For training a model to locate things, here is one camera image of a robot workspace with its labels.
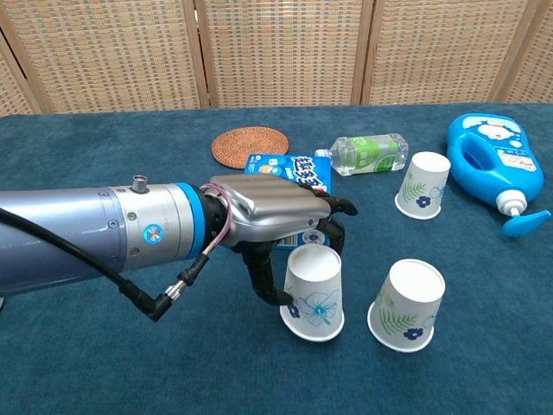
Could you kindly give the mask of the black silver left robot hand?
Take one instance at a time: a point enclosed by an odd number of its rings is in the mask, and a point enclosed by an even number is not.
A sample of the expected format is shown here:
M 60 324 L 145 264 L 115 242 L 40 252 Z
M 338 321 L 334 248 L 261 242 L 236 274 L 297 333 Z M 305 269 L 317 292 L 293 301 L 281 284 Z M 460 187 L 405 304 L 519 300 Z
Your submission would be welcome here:
M 327 235 L 330 247 L 341 253 L 345 231 L 333 215 L 358 213 L 346 198 L 268 174 L 214 176 L 202 190 L 210 196 L 220 192 L 231 215 L 230 229 L 221 244 L 242 255 L 252 289 L 274 306 L 289 305 L 293 298 L 274 285 L 273 246 L 286 237 L 316 230 Z

